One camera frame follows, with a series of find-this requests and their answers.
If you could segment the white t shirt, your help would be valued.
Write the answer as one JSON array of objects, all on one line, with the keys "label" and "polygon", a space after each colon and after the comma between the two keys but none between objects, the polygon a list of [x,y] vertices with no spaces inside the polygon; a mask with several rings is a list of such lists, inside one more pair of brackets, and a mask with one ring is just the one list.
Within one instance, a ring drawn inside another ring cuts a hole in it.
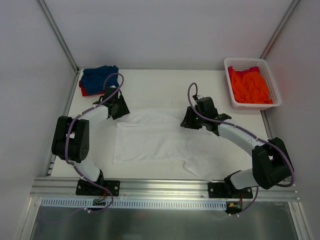
[{"label": "white t shirt", "polygon": [[180,126],[178,108],[134,108],[117,120],[114,164],[182,161],[183,168],[201,178],[223,179],[221,141],[207,131]]}]

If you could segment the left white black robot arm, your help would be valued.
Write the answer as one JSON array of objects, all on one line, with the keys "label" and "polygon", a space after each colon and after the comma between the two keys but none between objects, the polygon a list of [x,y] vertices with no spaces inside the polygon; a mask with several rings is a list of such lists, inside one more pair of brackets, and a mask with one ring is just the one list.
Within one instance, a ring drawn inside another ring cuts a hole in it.
[{"label": "left white black robot arm", "polygon": [[130,110],[119,88],[106,87],[104,94],[92,107],[74,117],[62,115],[57,119],[51,152],[73,167],[81,183],[93,195],[104,191],[104,176],[89,157],[90,129],[100,122],[117,120],[128,115]]}]

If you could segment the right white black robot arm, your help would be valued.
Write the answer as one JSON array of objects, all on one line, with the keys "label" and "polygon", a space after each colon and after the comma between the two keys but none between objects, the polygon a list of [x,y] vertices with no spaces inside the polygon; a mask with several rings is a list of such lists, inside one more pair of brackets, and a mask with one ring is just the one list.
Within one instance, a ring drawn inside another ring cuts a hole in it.
[{"label": "right white black robot arm", "polygon": [[224,178],[224,193],[235,198],[244,188],[261,187],[265,190],[290,187],[281,182],[294,178],[294,168],[284,142],[275,137],[264,140],[233,121],[225,113],[218,113],[211,97],[193,95],[195,105],[187,107],[181,127],[193,130],[205,128],[218,137],[227,139],[251,156],[252,167],[238,170]]}]

